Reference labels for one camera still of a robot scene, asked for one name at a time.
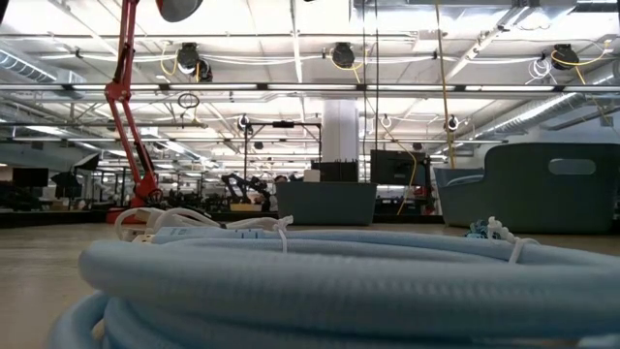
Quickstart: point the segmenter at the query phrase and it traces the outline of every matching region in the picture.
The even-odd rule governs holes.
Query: gray bin
[[[276,184],[280,217],[300,225],[372,224],[377,184],[287,182]]]
[[[595,234],[610,230],[618,190],[619,145],[499,145],[488,151],[484,164],[480,181],[443,186],[438,180],[448,225],[468,227],[495,216],[516,233]]]

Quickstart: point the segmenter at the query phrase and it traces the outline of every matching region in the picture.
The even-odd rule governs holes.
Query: white column
[[[359,159],[357,100],[325,100],[323,111],[323,162]]]

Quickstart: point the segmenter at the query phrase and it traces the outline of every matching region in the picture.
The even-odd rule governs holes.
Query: electrical wire
[[[579,69],[579,67],[574,67],[574,70],[577,72],[577,76],[579,77],[579,79],[581,80],[581,83],[583,83],[584,85],[587,85],[587,82],[585,80],[585,78],[583,77],[583,75],[581,74],[581,70]],[[596,98],[591,97],[592,101],[594,102],[594,104],[597,106],[597,110],[601,113],[601,116],[603,117],[604,122],[607,124],[607,126],[609,126],[611,128],[611,130],[613,130],[613,133],[616,134],[616,136],[618,136],[618,138],[620,138],[620,133],[618,133],[618,130],[616,130],[616,128],[611,124],[611,121],[609,121],[609,116],[605,113],[605,110],[603,109],[603,107],[599,104],[599,102],[597,101]]]
[[[565,61],[560,60],[560,59],[558,59],[558,58],[556,58],[556,57],[555,57],[555,53],[557,53],[557,50],[554,50],[553,52],[551,52],[551,58],[552,58],[554,61],[556,61],[556,62],[558,62],[558,63],[562,63],[562,64],[564,64],[564,65],[568,65],[568,66],[571,66],[571,67],[582,67],[582,66],[586,66],[586,65],[588,65],[588,64],[592,64],[592,63],[594,63],[594,62],[598,62],[598,61],[600,61],[601,59],[603,59],[603,57],[607,54],[606,49],[607,49],[608,45],[609,45],[609,44],[605,44],[605,45],[604,45],[603,52],[601,52],[601,55],[600,55],[600,56],[598,56],[597,58],[594,58],[594,59],[592,59],[592,60],[589,60],[589,61],[587,61],[587,62],[581,62],[581,63],[565,62]]]
[[[168,47],[168,44],[164,45],[164,49],[162,50],[162,59],[160,59],[160,66],[162,67],[162,72],[164,72],[164,74],[166,74],[167,76],[171,77],[174,74],[176,74],[176,66],[178,65],[178,50],[176,51],[176,53],[174,54],[174,67],[172,68],[172,72],[169,72],[166,69],[166,66],[164,65],[164,56],[166,55],[166,48]]]
[[[370,110],[375,113],[375,116],[378,117],[376,111],[372,108],[372,104],[370,103],[370,101],[368,99],[365,99],[364,106],[366,105],[366,103],[370,106]],[[400,213],[402,212],[403,208],[405,207],[405,204],[407,203],[407,199],[409,199],[409,192],[411,191],[412,186],[414,185],[414,179],[416,178],[416,172],[418,171],[418,159],[416,158],[416,155],[414,155],[411,151],[409,151],[409,149],[407,149],[407,147],[405,145],[403,145],[401,142],[399,142],[394,137],[394,135],[389,131],[389,129],[386,127],[386,125],[383,124],[383,122],[381,122],[381,126],[384,128],[384,130],[386,130],[387,134],[391,138],[391,141],[396,143],[396,144],[398,144],[398,146],[400,146],[407,154],[409,154],[409,156],[411,156],[412,160],[414,161],[414,170],[412,171],[411,177],[409,179],[409,186],[405,190],[405,194],[403,195],[403,202],[400,204],[400,208],[398,209],[398,212],[396,213],[396,215],[400,215]]]
[[[366,84],[366,2],[361,2],[361,37],[362,37],[362,48],[364,51],[363,61],[363,74],[364,74],[364,84]],[[357,70],[354,70],[356,74],[357,83],[359,83],[359,76],[357,75]],[[368,108],[366,107],[366,101],[368,100],[368,88],[364,88],[364,137],[361,141],[361,154],[362,154],[362,164],[364,168],[364,182],[368,183],[368,170],[366,169],[366,137],[368,135]]]
[[[375,0],[375,23],[377,23],[377,25],[375,25],[375,45],[376,45],[376,49],[375,52],[377,53],[377,61],[379,61],[379,6],[377,4],[377,1]],[[377,67],[375,67],[377,70],[377,78],[375,80],[375,83],[377,84],[377,86],[379,86],[379,83],[381,82],[381,78],[379,75],[379,65],[377,65]],[[379,88],[377,88],[377,94],[376,94],[376,98],[375,98],[375,103],[376,103],[376,108],[375,108],[375,151],[379,150]],[[372,169],[372,171],[378,171],[377,169],[377,165],[378,163],[375,162],[375,167]]]
[[[452,147],[452,134],[448,128],[448,124],[449,124],[449,116],[448,116],[448,92],[446,89],[446,69],[444,67],[444,46],[442,43],[442,29],[441,29],[441,15],[439,12],[439,7],[441,5],[440,0],[436,0],[435,1],[435,15],[437,17],[437,40],[439,41],[439,58],[440,58],[440,67],[441,67],[441,73],[442,73],[442,90],[444,92],[444,115],[445,115],[445,119],[446,119],[446,138],[448,141],[448,156],[449,156],[449,162],[450,162],[450,167],[452,169],[455,168],[454,165],[454,149]]]

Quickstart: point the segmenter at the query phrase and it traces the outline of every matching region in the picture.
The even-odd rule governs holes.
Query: white cable tie
[[[278,235],[280,235],[280,239],[282,240],[282,253],[289,253],[289,241],[285,235],[289,224],[293,224],[292,216],[284,217],[273,225],[273,230],[278,232]]]
[[[511,257],[508,260],[509,264],[516,264],[521,256],[521,252],[523,251],[523,246],[526,243],[535,243],[540,244],[538,241],[533,238],[518,238],[513,233],[511,233],[507,227],[502,226],[502,222],[495,220],[495,217],[490,217],[488,219],[488,230],[486,233],[486,238],[493,241],[493,236],[497,233],[502,240],[505,240],[509,243],[514,244],[514,249],[512,250]]]

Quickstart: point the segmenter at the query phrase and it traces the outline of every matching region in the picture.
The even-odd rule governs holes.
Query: light blue hose
[[[79,269],[111,299],[70,309],[48,348],[503,348],[620,333],[614,257],[527,244],[508,265],[505,241],[288,236],[288,254],[277,234],[216,228],[95,242]],[[102,317],[104,341],[89,341]]]

